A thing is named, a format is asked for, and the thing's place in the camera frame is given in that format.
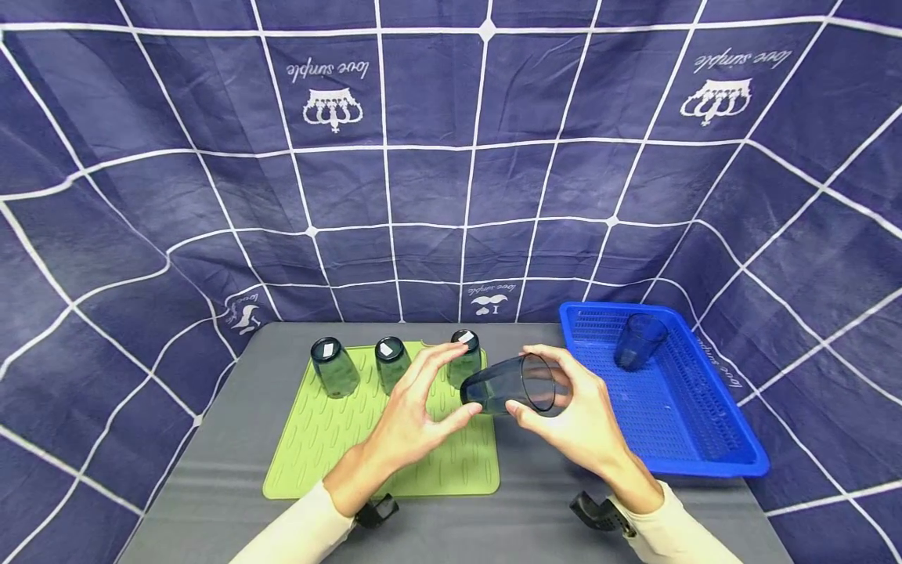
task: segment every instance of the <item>blue basket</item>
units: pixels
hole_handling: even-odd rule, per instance
[[[633,313],[654,315],[669,336],[640,370],[625,372],[613,355]],[[678,313],[635,303],[570,301],[561,305],[560,316],[567,348],[607,383],[623,435],[651,472],[768,472],[768,455]]]

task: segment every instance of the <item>black clamp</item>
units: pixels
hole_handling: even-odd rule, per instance
[[[354,516],[354,520],[365,529],[378,529],[388,521],[389,517],[397,513],[398,509],[400,509],[398,503],[391,497],[391,494],[386,494],[378,502],[366,502],[364,508]]]
[[[605,499],[599,505],[583,491],[570,502],[570,510],[590,529],[604,532],[619,531],[628,537],[636,536],[636,530],[610,499]]]

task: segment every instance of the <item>cream sleeve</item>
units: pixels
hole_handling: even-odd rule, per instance
[[[232,559],[232,564],[316,564],[347,538],[354,519],[343,516],[317,483]]]
[[[646,564],[741,564],[729,549],[686,512],[664,482],[664,504],[647,515],[627,510],[616,497],[610,499],[636,534],[624,535]]]

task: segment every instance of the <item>wrist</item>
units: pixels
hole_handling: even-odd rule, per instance
[[[353,518],[391,477],[375,449],[363,442],[351,447],[335,468],[323,478],[332,505],[343,516]]]
[[[605,465],[598,474],[617,500],[631,513],[654,513],[664,504],[664,490],[645,464],[628,449]]]
[[[385,457],[384,450],[379,448],[372,437],[352,447],[352,450],[354,449],[359,451],[360,468],[366,468],[366,473],[378,480],[380,485],[387,482],[392,474],[400,470],[397,464],[393,464]]]

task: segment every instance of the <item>gray table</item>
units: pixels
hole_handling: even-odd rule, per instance
[[[457,328],[412,323],[273,323],[263,328],[121,562],[228,562],[290,505],[263,498],[261,487],[316,338],[333,335],[348,346],[369,345],[386,335],[438,343]],[[476,329],[490,362],[516,355],[527,343],[563,344],[555,324]],[[622,538],[589,530],[567,508],[580,490],[599,500],[608,495],[600,479],[510,418],[496,419],[495,433],[502,474],[495,495],[400,500],[400,511],[381,529],[355,530],[328,561],[639,562]],[[692,515],[743,562],[792,561],[743,481],[668,481]]]

